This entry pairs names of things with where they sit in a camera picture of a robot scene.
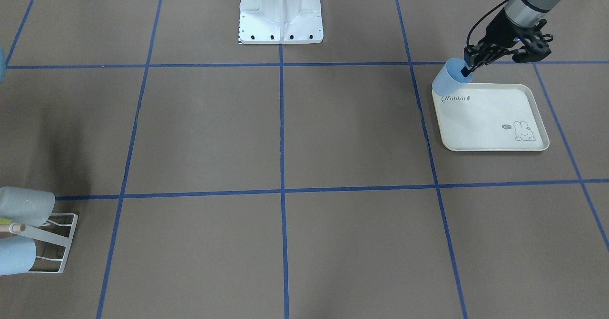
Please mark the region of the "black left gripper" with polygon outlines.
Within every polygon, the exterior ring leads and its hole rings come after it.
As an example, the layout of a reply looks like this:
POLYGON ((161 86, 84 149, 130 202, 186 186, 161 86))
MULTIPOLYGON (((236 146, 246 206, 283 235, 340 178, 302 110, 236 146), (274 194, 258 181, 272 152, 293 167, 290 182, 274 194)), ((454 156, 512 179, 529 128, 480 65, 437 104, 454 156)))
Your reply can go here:
POLYGON ((511 56, 515 63, 537 63, 552 53, 550 42, 554 40, 554 36, 541 32, 547 24, 545 19, 535 22, 531 27, 520 27, 509 20, 505 10, 501 10, 486 26, 484 37, 477 44, 471 44, 474 29, 490 13, 478 20, 466 37, 466 63, 461 69, 463 77, 469 77, 477 68, 489 65, 504 56, 511 56))

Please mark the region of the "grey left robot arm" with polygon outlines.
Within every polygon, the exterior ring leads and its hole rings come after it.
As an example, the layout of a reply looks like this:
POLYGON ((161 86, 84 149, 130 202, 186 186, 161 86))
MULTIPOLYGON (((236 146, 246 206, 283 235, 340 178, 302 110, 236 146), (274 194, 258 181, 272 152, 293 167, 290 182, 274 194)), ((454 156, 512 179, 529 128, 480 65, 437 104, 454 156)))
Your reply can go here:
POLYGON ((544 16, 561 0, 505 0, 485 14, 472 28, 476 28, 487 16, 498 14, 486 26, 485 35, 477 44, 470 43, 473 29, 466 38, 464 48, 465 67, 461 74, 469 77, 477 68, 489 65, 504 56, 511 56, 515 63, 536 63, 550 53, 551 34, 542 34, 547 24, 544 16))

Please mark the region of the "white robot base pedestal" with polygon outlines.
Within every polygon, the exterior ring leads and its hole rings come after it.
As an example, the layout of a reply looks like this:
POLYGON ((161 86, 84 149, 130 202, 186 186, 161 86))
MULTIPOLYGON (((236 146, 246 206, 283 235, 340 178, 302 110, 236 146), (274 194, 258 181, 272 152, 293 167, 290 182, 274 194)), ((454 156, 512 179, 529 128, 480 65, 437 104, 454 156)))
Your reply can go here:
POLYGON ((240 0, 239 10, 239 44, 323 42, 321 0, 240 0))

